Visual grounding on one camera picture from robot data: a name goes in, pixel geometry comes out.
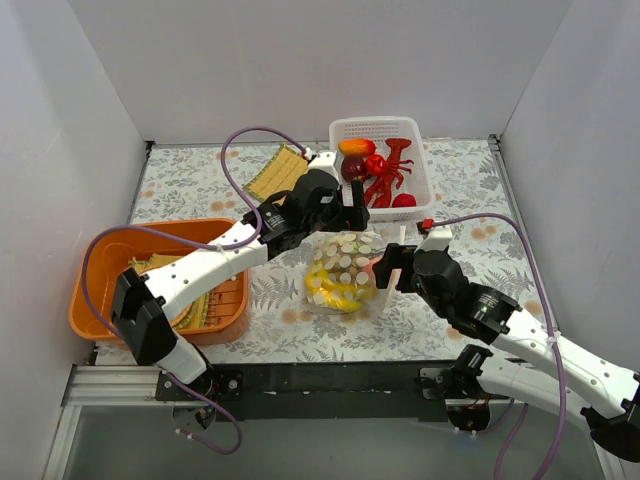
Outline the clear polka dot zip bag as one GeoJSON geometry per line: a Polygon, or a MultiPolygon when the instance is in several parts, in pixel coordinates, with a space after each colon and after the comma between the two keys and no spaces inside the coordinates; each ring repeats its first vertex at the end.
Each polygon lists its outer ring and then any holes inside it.
{"type": "Polygon", "coordinates": [[[304,278],[307,303],[323,314],[389,313],[394,298],[391,289],[399,273],[393,272],[389,285],[379,288],[373,271],[386,246],[374,230],[324,236],[304,278]]]}

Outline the yellow fake banana bunch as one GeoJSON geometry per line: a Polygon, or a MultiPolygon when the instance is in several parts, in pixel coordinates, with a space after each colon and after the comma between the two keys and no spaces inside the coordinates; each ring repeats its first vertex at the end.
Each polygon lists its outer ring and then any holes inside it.
{"type": "Polygon", "coordinates": [[[322,262],[314,262],[304,281],[307,300],[320,308],[352,313],[377,297],[374,278],[364,286],[343,284],[340,276],[344,269],[339,264],[327,269],[322,262]]]}

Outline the fake peach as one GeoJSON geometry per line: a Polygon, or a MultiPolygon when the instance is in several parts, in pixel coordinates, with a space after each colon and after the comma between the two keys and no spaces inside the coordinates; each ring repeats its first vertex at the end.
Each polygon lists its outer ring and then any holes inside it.
{"type": "Polygon", "coordinates": [[[373,266],[381,259],[381,256],[372,257],[369,259],[369,263],[362,267],[361,270],[365,272],[369,278],[375,278],[373,266]]]}

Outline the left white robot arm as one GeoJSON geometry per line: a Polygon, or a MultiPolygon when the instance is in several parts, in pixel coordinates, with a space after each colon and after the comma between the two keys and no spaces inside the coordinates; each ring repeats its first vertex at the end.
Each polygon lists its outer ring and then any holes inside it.
{"type": "Polygon", "coordinates": [[[171,375],[193,400],[213,386],[209,365],[170,322],[202,295],[248,269],[297,248],[317,231],[363,231],[369,212],[361,181],[351,184],[351,204],[331,174],[311,169],[290,190],[277,192],[208,244],[164,267],[119,275],[111,320],[140,365],[171,375]]]}

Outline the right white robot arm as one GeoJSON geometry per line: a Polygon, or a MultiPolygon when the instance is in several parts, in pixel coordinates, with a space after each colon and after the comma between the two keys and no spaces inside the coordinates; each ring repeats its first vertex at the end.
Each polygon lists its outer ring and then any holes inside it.
{"type": "Polygon", "coordinates": [[[618,458],[639,460],[639,375],[607,362],[556,333],[515,300],[488,286],[473,283],[446,250],[418,250],[388,245],[374,264],[376,285],[388,285],[400,272],[397,291],[418,294],[456,330],[472,339],[513,354],[534,366],[486,365],[487,353],[462,355],[466,361],[452,373],[454,389],[475,397],[490,383],[503,383],[511,394],[548,404],[575,403],[597,445],[618,458]]]}

